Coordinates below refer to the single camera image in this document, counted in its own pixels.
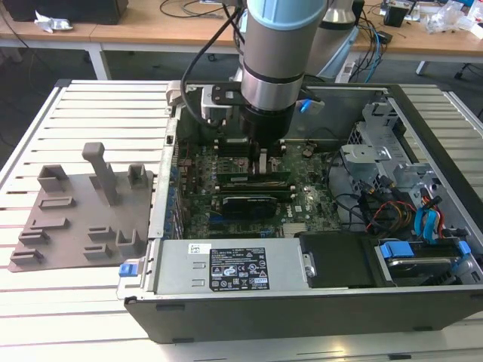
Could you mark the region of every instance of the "warning label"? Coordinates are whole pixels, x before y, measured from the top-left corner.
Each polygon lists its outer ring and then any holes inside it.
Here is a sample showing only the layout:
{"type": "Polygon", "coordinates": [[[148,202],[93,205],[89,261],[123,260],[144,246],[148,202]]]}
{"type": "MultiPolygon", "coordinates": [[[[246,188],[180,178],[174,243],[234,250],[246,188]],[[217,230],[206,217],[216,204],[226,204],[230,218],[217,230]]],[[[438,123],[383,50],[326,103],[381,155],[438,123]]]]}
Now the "warning label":
{"type": "Polygon", "coordinates": [[[214,292],[270,289],[264,247],[211,249],[210,272],[214,292]]]}

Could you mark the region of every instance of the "floor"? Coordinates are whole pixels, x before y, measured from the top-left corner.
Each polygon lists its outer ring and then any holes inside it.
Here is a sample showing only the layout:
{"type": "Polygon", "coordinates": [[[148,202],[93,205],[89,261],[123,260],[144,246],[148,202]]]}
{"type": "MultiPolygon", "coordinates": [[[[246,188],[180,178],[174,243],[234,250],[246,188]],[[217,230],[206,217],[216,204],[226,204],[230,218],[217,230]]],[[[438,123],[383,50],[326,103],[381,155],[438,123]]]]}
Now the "floor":
{"type": "MultiPolygon", "coordinates": [[[[50,69],[28,50],[23,52],[21,63],[8,60],[0,66],[0,168],[58,78],[95,79],[83,51],[38,50],[37,54],[50,69]]],[[[113,51],[107,58],[113,79],[172,80],[181,78],[192,55],[113,51]]],[[[384,60],[371,83],[437,84],[442,90],[454,91],[477,114],[483,107],[483,76],[465,71],[462,79],[454,79],[461,66],[431,63],[425,75],[418,76],[417,62],[384,60]]],[[[237,67],[235,55],[217,54],[214,62],[204,57],[193,70],[192,79],[226,80],[237,67]]]]}

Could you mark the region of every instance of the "circuit board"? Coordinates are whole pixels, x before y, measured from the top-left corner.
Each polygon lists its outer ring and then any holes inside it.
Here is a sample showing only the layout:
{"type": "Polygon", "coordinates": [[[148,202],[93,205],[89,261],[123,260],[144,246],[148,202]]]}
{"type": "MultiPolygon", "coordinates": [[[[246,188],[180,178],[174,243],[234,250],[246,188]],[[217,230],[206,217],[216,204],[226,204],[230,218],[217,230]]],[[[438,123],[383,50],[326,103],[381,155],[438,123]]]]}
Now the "circuit board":
{"type": "Polygon", "coordinates": [[[189,162],[192,170],[186,178],[192,183],[185,182],[183,186],[182,200],[188,214],[184,238],[289,238],[302,231],[341,229],[337,210],[325,188],[327,154],[314,152],[306,157],[306,150],[305,142],[287,143],[282,157],[267,162],[276,175],[276,180],[268,184],[275,187],[283,182],[291,186],[290,198],[277,203],[273,217],[227,220],[220,205],[228,195],[220,194],[220,185],[243,181],[237,175],[246,172],[248,160],[220,157],[212,148],[200,147],[189,162]]]}

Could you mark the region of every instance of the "connector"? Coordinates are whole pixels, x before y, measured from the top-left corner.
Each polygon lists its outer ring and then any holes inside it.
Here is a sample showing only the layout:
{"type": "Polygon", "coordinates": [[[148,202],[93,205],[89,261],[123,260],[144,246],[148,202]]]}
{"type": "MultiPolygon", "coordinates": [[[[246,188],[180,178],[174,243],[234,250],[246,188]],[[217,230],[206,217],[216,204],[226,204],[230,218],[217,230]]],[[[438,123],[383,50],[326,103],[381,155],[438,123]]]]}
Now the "connector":
{"type": "Polygon", "coordinates": [[[440,196],[436,196],[430,202],[428,202],[426,205],[424,205],[423,209],[428,210],[428,209],[434,207],[435,205],[439,204],[441,201],[443,201],[443,199],[440,196]]]}

